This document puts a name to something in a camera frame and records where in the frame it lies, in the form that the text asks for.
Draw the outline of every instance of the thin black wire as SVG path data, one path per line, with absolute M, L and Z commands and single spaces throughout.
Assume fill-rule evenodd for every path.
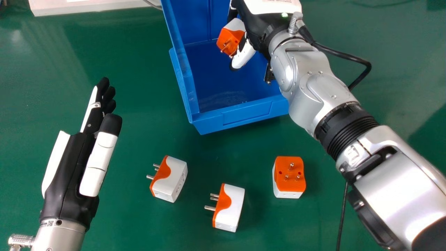
M 312 46 L 316 47 L 318 50 L 331 54 L 333 56 L 336 57 L 340 57 L 342 59 L 347 59 L 353 62 L 357 62 L 360 63 L 362 65 L 364 65 L 366 68 L 365 70 L 361 73 L 361 75 L 359 75 L 359 77 L 357 77 L 349 86 L 348 89 L 351 91 L 353 90 L 353 88 L 355 88 L 356 85 L 358 85 L 366 76 L 367 74 L 372 70 L 372 64 L 362 58 L 344 53 L 344 52 L 340 52 L 338 50 L 333 50 L 327 46 L 323 46 L 320 43 L 316 42 L 316 40 L 313 38 L 313 36 L 311 36 L 309 30 L 307 29 L 306 26 L 302 26 L 299 29 L 299 33 L 302 35 L 302 37 L 308 42 L 310 43 Z
M 159 9 L 159 10 L 161 10 L 161 11 L 163 10 L 163 8 L 161 8 L 161 7 L 158 6 L 158 5 L 155 5 L 154 3 L 150 2 L 149 0 L 143 0 L 143 1 L 146 2 L 148 5 L 154 7 L 155 9 Z
M 348 183 L 345 183 L 344 197 L 342 198 L 341 220 L 339 221 L 338 240 L 336 241 L 336 251 L 341 248 L 342 228 L 344 227 L 345 204 L 347 202 Z

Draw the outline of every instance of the metal prong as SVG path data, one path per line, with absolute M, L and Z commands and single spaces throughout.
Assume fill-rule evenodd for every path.
M 215 212 L 215 207 L 213 206 L 204 206 L 204 209 Z

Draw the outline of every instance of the blue box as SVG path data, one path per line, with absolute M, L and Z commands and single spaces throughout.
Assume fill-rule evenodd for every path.
M 288 113 L 275 81 L 263 78 L 266 59 L 256 53 L 240 70 L 216 46 L 229 0 L 161 0 L 172 39 L 169 54 L 189 122 L 200 134 Z

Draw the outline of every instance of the robotic hand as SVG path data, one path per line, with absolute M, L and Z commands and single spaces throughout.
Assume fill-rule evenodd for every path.
M 444 250 L 445 177 L 360 106 L 323 53 L 339 52 L 318 44 L 302 18 L 298 0 L 231 0 L 217 45 L 232 58 L 233 70 L 256 50 L 265 56 L 265 80 L 274 75 L 292 120 L 336 161 L 352 187 L 350 204 L 379 245 Z
M 99 190 L 122 126 L 112 114 L 107 78 L 93 88 L 80 132 L 59 132 L 42 182 L 43 209 L 35 237 L 13 234 L 10 251 L 79 251 L 99 205 Z

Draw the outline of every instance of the green table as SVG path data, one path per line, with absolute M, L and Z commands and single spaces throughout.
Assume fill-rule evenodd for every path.
M 354 91 L 363 107 L 446 172 L 445 1 L 302 2 L 315 38 L 372 62 Z M 79 130 L 102 76 L 116 87 L 124 124 L 84 251 L 334 250 L 344 186 L 334 161 L 288 116 L 199 135 L 186 118 L 161 12 L 34 18 L 28 9 L 14 0 L 0 11 L 1 250 L 12 233 L 36 233 L 58 131 Z M 330 61 L 346 83 L 362 70 Z M 145 178 L 164 155 L 189 167 L 175 204 L 153 198 Z M 278 155 L 304 159 L 299 200 L 273 195 Z M 203 209 L 222 182 L 246 189 L 235 234 L 213 229 Z M 341 249 L 380 250 L 350 206 Z

